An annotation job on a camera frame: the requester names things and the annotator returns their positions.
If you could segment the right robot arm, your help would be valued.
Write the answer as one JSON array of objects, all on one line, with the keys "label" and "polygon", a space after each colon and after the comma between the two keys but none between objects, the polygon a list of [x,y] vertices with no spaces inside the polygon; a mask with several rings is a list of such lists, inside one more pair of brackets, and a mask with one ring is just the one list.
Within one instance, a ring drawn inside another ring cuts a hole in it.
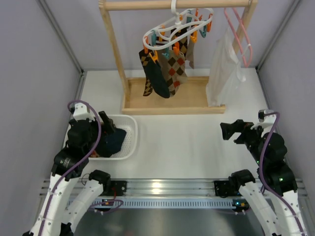
[{"label": "right robot arm", "polygon": [[306,236],[296,178],[284,160],[287,153],[284,139],[273,131],[264,133],[265,126],[274,127],[275,122],[254,124],[238,119],[234,123],[220,124],[224,140],[239,134],[234,143],[246,146],[258,164],[262,184],[258,187],[252,173],[244,169],[229,176],[229,190],[246,200],[265,235]]}]

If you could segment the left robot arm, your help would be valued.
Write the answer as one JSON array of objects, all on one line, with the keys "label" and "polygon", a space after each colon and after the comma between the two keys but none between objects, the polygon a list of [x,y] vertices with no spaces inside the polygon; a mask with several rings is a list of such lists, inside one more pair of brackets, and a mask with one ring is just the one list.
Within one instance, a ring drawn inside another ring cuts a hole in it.
[{"label": "left robot arm", "polygon": [[92,118],[86,113],[83,118],[74,115],[70,122],[67,146],[54,158],[50,185],[44,204],[27,236],[72,236],[83,215],[92,202],[111,187],[110,174],[94,170],[75,200],[68,206],[70,194],[78,182],[89,156],[102,137],[102,125],[113,123],[104,111]]}]

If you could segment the black yellow checkered sock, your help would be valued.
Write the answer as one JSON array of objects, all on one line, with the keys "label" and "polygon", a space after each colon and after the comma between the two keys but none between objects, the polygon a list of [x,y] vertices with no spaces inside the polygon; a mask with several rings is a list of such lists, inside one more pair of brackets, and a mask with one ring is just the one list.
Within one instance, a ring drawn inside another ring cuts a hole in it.
[{"label": "black yellow checkered sock", "polygon": [[145,87],[144,87],[144,91],[143,91],[143,96],[149,96],[151,95],[151,93],[153,92],[153,86],[150,82],[150,77],[148,76],[148,65],[151,65],[153,63],[153,60],[151,58],[151,56],[149,55],[149,53],[151,53],[152,51],[149,50],[148,53],[145,52],[145,49],[142,49],[138,54],[139,54],[139,58],[141,61],[141,65],[143,67],[143,70],[145,72],[145,76],[146,76],[146,81],[145,81]]}]

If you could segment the beige orange argyle sock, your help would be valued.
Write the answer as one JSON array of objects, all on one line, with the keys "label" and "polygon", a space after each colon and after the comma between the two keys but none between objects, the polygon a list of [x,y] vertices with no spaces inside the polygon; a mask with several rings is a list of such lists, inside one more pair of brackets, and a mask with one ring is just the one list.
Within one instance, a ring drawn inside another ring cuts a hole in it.
[{"label": "beige orange argyle sock", "polygon": [[169,51],[169,58],[162,55],[162,75],[167,83],[170,96],[174,96],[181,84],[187,81],[185,73],[185,56],[182,52],[175,54],[173,50]]}]

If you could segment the dark navy sock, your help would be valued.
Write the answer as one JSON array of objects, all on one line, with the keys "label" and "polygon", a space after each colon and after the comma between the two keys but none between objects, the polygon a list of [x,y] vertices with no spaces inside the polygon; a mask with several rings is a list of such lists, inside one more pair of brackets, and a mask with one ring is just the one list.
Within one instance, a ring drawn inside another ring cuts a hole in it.
[{"label": "dark navy sock", "polygon": [[150,82],[154,89],[153,91],[163,98],[169,98],[170,91],[162,75],[160,64],[153,61],[151,65],[148,65],[148,68],[148,76],[150,77]]}]

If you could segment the white clip sock hanger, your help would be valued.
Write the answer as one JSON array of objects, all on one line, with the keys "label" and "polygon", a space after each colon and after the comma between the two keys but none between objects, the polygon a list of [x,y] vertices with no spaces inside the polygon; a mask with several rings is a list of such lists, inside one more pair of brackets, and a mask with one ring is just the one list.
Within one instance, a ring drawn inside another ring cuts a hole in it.
[{"label": "white clip sock hanger", "polygon": [[176,1],[171,2],[173,17],[166,22],[147,31],[143,38],[143,50],[153,62],[158,60],[157,51],[163,51],[162,55],[170,58],[170,52],[180,54],[180,40],[186,38],[188,42],[196,43],[198,37],[205,38],[211,31],[214,11],[212,8],[204,8],[206,18],[198,14],[197,8],[189,8],[179,13],[176,9]]}]

